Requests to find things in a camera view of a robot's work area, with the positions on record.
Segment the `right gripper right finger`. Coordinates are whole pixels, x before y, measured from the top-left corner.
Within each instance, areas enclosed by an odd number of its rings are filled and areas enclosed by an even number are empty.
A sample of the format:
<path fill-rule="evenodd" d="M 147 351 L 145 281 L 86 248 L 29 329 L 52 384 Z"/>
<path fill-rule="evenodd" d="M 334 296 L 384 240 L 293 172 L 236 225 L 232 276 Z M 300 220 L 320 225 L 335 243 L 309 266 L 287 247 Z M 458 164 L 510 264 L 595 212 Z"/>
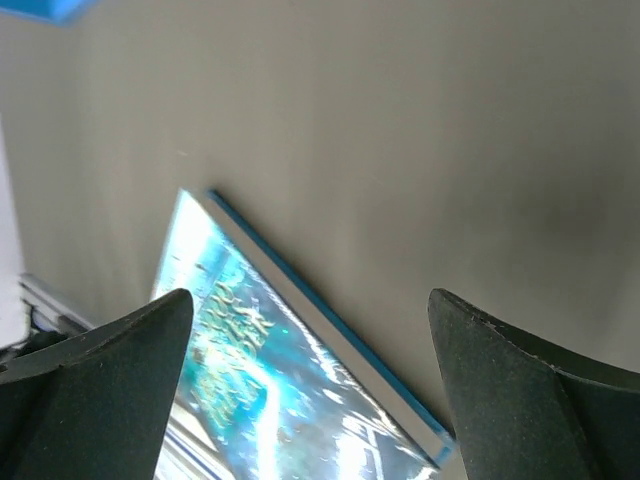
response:
<path fill-rule="evenodd" d="M 639 375 L 435 289 L 428 317 L 470 479 L 636 479 Z"/>

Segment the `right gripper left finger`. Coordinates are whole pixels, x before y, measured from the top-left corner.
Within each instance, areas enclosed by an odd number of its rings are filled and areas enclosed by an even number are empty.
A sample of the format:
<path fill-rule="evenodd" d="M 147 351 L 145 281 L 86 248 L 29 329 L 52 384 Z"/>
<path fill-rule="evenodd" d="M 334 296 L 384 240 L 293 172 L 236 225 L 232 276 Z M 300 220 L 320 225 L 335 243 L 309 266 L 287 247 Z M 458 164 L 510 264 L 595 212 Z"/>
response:
<path fill-rule="evenodd" d="M 2 478 L 153 478 L 192 319 L 176 289 L 3 363 Z"/>

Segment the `teal blue cover book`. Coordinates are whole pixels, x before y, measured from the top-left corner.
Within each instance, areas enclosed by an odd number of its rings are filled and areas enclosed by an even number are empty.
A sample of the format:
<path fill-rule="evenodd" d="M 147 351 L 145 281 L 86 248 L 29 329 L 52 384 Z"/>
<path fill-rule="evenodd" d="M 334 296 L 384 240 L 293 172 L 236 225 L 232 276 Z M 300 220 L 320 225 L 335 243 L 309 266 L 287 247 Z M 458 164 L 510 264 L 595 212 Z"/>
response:
<path fill-rule="evenodd" d="M 176 198 L 153 293 L 192 333 L 159 479 L 436 479 L 454 438 L 220 195 Z"/>

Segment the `blue pink yellow shelf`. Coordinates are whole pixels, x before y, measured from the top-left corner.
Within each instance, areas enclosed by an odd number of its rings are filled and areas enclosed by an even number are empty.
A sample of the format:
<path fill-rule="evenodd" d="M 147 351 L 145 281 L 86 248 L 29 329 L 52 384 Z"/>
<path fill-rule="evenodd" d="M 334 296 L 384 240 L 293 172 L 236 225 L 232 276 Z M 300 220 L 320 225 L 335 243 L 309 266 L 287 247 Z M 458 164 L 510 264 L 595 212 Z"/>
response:
<path fill-rule="evenodd" d="M 52 25 L 68 25 L 89 10 L 96 0 L 1 0 L 1 12 Z"/>

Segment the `aluminium mounting rail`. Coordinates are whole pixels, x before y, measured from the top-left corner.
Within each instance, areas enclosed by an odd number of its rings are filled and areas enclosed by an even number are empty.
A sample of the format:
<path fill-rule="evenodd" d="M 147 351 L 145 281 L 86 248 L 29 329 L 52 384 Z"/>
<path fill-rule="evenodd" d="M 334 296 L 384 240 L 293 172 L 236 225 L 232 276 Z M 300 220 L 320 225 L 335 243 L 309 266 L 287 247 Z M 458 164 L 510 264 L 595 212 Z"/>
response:
<path fill-rule="evenodd" d="M 33 328 L 75 336 L 98 326 L 96 320 L 35 275 L 22 274 L 19 285 Z"/>

